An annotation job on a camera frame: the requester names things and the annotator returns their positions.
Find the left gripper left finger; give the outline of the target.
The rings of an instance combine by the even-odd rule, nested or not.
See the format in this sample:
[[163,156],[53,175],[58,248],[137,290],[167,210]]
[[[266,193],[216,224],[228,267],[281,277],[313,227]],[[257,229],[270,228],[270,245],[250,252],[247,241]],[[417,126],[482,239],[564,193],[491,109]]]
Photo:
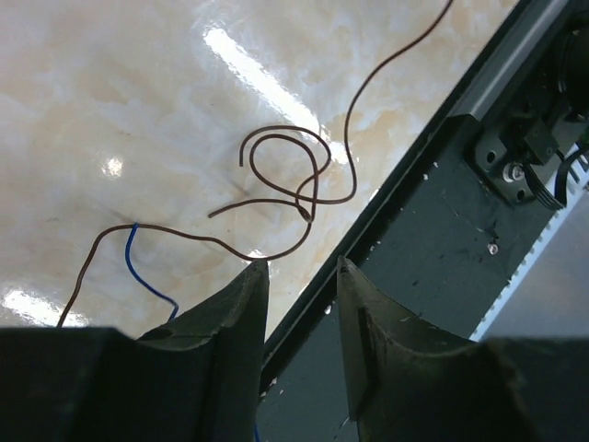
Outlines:
[[4,328],[5,441],[250,441],[269,269],[133,339],[113,328]]

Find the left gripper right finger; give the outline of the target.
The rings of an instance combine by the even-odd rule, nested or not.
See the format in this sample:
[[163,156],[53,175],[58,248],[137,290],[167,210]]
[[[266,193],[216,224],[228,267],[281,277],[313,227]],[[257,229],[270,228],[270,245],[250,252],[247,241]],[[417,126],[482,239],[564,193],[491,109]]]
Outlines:
[[433,326],[346,258],[337,268],[350,419],[363,441],[584,441],[588,342]]

